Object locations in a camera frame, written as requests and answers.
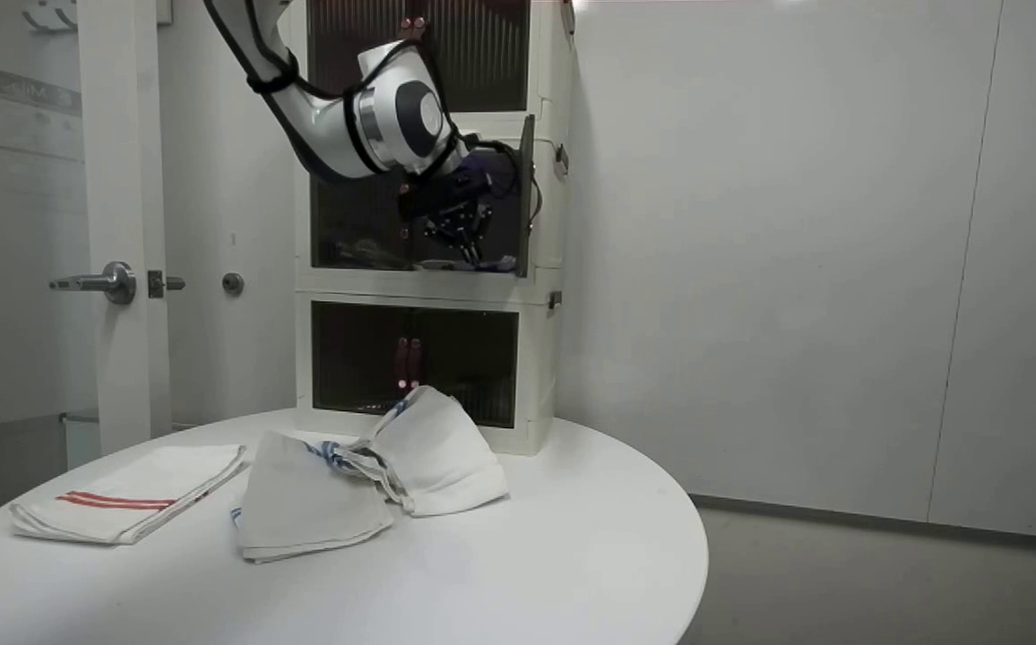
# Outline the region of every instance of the white wall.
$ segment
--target white wall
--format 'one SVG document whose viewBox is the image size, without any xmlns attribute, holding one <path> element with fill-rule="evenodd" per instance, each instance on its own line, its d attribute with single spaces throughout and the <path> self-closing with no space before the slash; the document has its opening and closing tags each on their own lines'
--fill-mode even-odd
<svg viewBox="0 0 1036 645">
<path fill-rule="evenodd" d="M 1009 0 L 937 519 L 1036 535 L 1036 0 Z"/>
<path fill-rule="evenodd" d="M 993 0 L 585 3 L 563 414 L 698 494 L 924 516 L 993 40 Z"/>
<path fill-rule="evenodd" d="M 289 150 L 203 3 L 162 27 L 175 427 L 294 403 Z M 223 274 L 240 272 L 240 302 Z"/>
</svg>

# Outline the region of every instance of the door handle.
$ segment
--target door handle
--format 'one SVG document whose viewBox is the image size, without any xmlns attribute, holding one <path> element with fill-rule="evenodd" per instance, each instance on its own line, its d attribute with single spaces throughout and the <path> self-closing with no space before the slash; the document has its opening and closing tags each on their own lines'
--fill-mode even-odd
<svg viewBox="0 0 1036 645">
<path fill-rule="evenodd" d="M 99 269 L 99 274 L 66 274 L 52 280 L 52 291 L 97 291 L 111 304 L 129 304 L 137 298 L 137 274 L 126 262 L 111 262 Z"/>
</svg>

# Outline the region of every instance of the white cabinet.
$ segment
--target white cabinet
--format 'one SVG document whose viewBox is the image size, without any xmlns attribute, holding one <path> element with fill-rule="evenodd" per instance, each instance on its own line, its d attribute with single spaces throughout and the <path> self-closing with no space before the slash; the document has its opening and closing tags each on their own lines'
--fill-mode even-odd
<svg viewBox="0 0 1036 645">
<path fill-rule="evenodd" d="M 398 0 L 307 3 L 321 87 L 350 82 L 358 46 L 395 34 Z M 567 113 L 567 0 L 432 3 L 444 103 L 462 133 L 522 157 L 522 195 L 497 207 L 482 266 L 398 218 L 398 181 L 336 189 L 294 179 L 297 403 L 384 413 L 414 384 L 457 394 L 502 452 L 537 452 L 552 420 Z"/>
<path fill-rule="evenodd" d="M 1036 535 L 1036 0 L 1009 0 L 937 521 Z"/>
</svg>

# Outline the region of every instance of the white cloth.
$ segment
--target white cloth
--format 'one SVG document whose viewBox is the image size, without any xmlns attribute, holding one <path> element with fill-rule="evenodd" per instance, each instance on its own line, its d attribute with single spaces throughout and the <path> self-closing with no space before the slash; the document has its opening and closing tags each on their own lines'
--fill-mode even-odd
<svg viewBox="0 0 1036 645">
<path fill-rule="evenodd" d="M 348 549 L 395 527 L 395 507 L 329 445 L 266 432 L 236 507 L 236 551 L 250 561 Z"/>
<path fill-rule="evenodd" d="M 77 492 L 16 502 L 16 535 L 80 544 L 132 544 L 245 467 L 245 445 L 150 446 Z"/>
<path fill-rule="evenodd" d="M 505 468 L 457 398 L 415 388 L 358 445 L 379 455 L 410 516 L 450 516 L 508 494 Z"/>
</svg>

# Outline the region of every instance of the floor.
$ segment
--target floor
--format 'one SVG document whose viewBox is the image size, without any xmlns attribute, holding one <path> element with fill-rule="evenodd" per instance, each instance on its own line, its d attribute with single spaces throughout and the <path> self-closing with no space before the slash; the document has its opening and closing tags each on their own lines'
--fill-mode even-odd
<svg viewBox="0 0 1036 645">
<path fill-rule="evenodd" d="M 1036 645 L 1036 549 L 704 507 L 711 582 L 681 645 Z"/>
</svg>

